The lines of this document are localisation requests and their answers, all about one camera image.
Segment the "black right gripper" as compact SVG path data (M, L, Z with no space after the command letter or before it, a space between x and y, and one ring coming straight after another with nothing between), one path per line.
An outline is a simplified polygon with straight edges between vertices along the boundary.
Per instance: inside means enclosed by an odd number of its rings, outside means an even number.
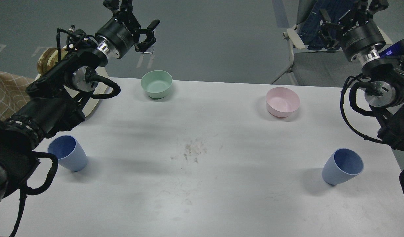
M370 47L381 50L386 40L374 22L373 15L388 7L387 0L372 0L370 4L368 0L359 0L358 7L350 9L339 20L335 12L329 14L326 9L319 9L322 19L318 36L323 47L327 51L337 51L341 47L350 62L358 53Z

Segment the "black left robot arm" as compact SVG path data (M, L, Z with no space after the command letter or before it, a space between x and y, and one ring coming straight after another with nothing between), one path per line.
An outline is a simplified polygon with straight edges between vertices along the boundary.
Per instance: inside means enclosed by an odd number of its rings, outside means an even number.
M124 57L131 48L145 53L156 42L154 30L160 20L142 28L131 0L103 4L112 18L95 35L74 25L57 29L56 64L28 85L30 101L7 120L0 120L0 202L20 190L20 212L26 195L46 191L58 169L55 155L35 148L43 139L82 123L82 109L89 99L108 99L120 93L115 82L97 74L97 67L106 66L110 57Z

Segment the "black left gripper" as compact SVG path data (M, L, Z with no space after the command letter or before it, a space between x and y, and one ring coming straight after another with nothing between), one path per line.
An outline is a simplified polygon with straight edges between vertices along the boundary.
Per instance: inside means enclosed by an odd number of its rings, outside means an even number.
M98 42L97 49L107 58L122 58L134 48L138 53L153 53L156 42L155 28L160 24L159 19L153 20L145 29L141 28L133 13L132 4L103 4L112 12L112 18L95 34ZM140 35L146 35L140 42Z

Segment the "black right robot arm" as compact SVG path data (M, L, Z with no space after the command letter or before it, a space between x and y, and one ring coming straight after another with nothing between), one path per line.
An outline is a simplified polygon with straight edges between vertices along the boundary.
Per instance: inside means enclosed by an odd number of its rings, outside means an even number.
M348 77L341 91L340 110L345 123L364 140L404 151L404 39L383 50L389 40L372 19L388 6L386 0L370 4L358 0L337 22L332 22L326 9L320 9L318 34L325 48L340 45L350 62L358 60L362 66L362 73ZM346 92L354 111L378 120L376 139L349 123L343 106Z

